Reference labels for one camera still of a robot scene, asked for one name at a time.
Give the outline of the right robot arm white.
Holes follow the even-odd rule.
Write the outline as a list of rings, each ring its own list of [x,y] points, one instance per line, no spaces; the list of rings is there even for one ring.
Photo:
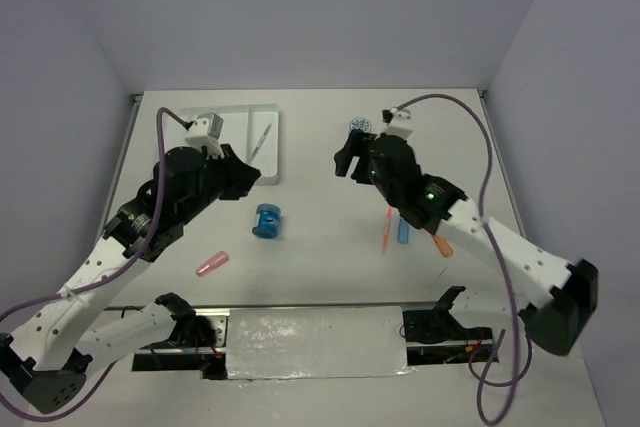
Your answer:
[[[413,228],[507,273],[524,299],[517,313],[526,335],[550,354],[571,352],[597,308],[595,265],[585,259],[570,263],[482,216],[462,189],[423,172],[412,147],[398,136],[353,130],[333,160],[336,176],[375,186]]]

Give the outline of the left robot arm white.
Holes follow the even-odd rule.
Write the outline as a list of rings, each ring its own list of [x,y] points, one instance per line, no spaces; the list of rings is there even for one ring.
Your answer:
[[[118,293],[144,273],[185,226],[216,200],[245,197],[260,172],[225,144],[219,157],[176,147],[156,163],[151,179],[105,225],[93,251],[61,289],[36,300],[39,311],[1,336],[1,371],[51,422],[88,378],[135,350],[169,341],[182,346],[209,323],[175,293],[101,328],[92,325]]]

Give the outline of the green pen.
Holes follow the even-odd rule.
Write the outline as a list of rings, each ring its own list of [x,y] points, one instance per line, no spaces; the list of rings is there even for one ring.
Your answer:
[[[255,161],[258,153],[260,152],[262,146],[264,145],[264,143],[265,143],[265,141],[266,141],[266,139],[267,139],[267,137],[268,137],[268,135],[269,135],[269,133],[270,133],[270,131],[272,129],[272,125],[273,125],[272,123],[268,124],[266,126],[264,132],[259,137],[259,139],[258,139],[253,151],[251,152],[251,155],[250,155],[249,159],[248,159],[248,163],[249,164],[253,164],[253,162]]]

